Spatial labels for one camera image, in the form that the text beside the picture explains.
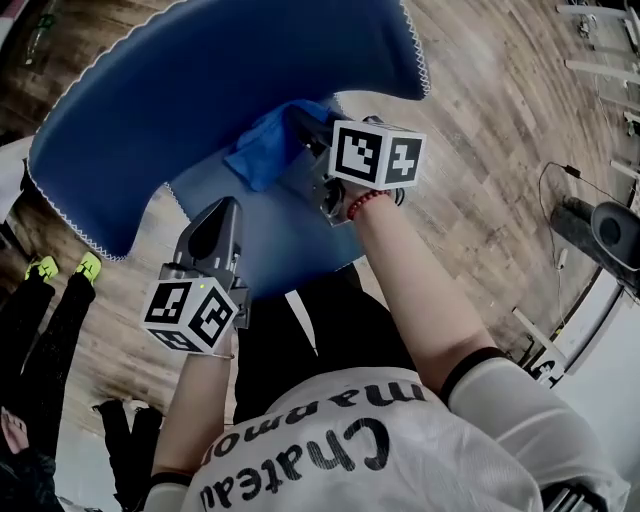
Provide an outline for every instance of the sneaker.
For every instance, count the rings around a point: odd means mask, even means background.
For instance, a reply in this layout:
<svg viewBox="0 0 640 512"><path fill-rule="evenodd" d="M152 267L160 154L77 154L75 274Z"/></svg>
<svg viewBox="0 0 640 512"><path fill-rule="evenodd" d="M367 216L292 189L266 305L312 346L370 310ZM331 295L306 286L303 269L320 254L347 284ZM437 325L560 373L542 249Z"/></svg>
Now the sneaker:
<svg viewBox="0 0 640 512"><path fill-rule="evenodd" d="M91 410L93 412L100 412L100 408L103 405L106 405L106 404L108 404L110 402L120 402L120 403L122 403L122 400L120 400L119 398L103 398L100 402L94 403L91 406Z"/></svg>
<svg viewBox="0 0 640 512"><path fill-rule="evenodd" d="M33 271L37 272L46 283L58 274L58 265L56 265L51 256L45 256L40 261L34 261L27 267L27 272L24 275L25 280L29 279Z"/></svg>
<svg viewBox="0 0 640 512"><path fill-rule="evenodd" d="M127 401L127 405L134 412L140 412L143 409L149 409L149 404L147 402L145 402L144 400L137 400L135 398L132 398L131 400L128 400Z"/></svg>
<svg viewBox="0 0 640 512"><path fill-rule="evenodd" d="M85 252L80 265L76 268L76 274L83 274L93 286L93 282L98 277L101 268L102 263L100 263L98 257L91 252Z"/></svg>

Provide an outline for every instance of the white t-shirt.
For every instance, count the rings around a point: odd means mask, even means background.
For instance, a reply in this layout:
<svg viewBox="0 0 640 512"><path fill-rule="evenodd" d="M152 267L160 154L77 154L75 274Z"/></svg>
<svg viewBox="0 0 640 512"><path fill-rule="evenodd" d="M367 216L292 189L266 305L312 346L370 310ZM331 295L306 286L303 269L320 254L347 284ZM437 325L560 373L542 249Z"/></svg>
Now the white t-shirt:
<svg viewBox="0 0 640 512"><path fill-rule="evenodd" d="M455 380L448 409L409 370L313 377L217 439L190 485L155 485L144 510L542 511L558 482L623 510L628 484L550 390L506 359Z"/></svg>

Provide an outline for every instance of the forearm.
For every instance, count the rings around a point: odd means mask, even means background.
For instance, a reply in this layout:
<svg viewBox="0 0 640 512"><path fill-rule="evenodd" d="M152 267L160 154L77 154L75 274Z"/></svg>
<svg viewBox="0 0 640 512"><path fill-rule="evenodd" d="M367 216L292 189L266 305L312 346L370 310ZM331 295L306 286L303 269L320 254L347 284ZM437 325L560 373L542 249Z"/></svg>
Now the forearm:
<svg viewBox="0 0 640 512"><path fill-rule="evenodd" d="M189 355L158 438L153 473L194 474L224 431L230 361Z"/></svg>
<svg viewBox="0 0 640 512"><path fill-rule="evenodd" d="M387 197L355 217L365 253L423 383L439 391L466 355L494 346L477 311Z"/></svg>

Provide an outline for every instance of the black pants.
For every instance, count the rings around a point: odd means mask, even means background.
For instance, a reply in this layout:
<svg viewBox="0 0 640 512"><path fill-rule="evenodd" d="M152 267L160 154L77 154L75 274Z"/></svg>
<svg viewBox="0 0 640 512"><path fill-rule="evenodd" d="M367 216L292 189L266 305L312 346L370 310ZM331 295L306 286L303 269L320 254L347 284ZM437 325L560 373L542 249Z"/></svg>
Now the black pants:
<svg viewBox="0 0 640 512"><path fill-rule="evenodd" d="M238 330L235 424L263 415L284 393L321 373L362 366L415 370L391 314L362 291L353 265L298 294L318 355L285 297L254 302L250 328Z"/></svg>
<svg viewBox="0 0 640 512"><path fill-rule="evenodd" d="M26 423L29 444L55 458L64 388L95 292L82 274L71 276L47 330L29 354L53 295L53 287L34 272L0 311L0 403Z"/></svg>
<svg viewBox="0 0 640 512"><path fill-rule="evenodd" d="M115 479L115 498L122 510L135 510L148 490L162 413L152 408L138 411L129 432L122 402L110 400L100 405L98 411Z"/></svg>

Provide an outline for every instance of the black sleeve trim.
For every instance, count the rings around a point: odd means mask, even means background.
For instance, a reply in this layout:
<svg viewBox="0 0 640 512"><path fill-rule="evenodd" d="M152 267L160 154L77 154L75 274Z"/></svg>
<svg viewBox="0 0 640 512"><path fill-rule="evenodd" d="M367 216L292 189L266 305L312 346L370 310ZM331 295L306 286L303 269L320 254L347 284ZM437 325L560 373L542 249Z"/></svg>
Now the black sleeve trim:
<svg viewBox="0 0 640 512"><path fill-rule="evenodd" d="M183 475L181 473L156 473L149 480L149 485L147 486L146 492L140 498L140 502L138 506L135 507L135 511L139 512L144 510L144 506L147 503L147 498L149 497L149 493L151 489L153 489L156 485L160 484L179 484L184 485L185 487L189 487L191 485L191 480L193 477L189 475Z"/></svg>
<svg viewBox="0 0 640 512"><path fill-rule="evenodd" d="M495 359L497 357L507 359L505 353L496 347L481 348L465 357L451 371L451 373L447 377L447 380L444 381L444 385L442 386L442 390L440 391L440 400L442 400L444 404L449 407L449 397L453 392L453 388L456 387L462 377L464 377L480 363L483 363L489 359Z"/></svg>
<svg viewBox="0 0 640 512"><path fill-rule="evenodd" d="M160 484L180 484L189 487L191 480L193 480L192 476L183 475L182 473L156 473L151 477L149 490Z"/></svg>

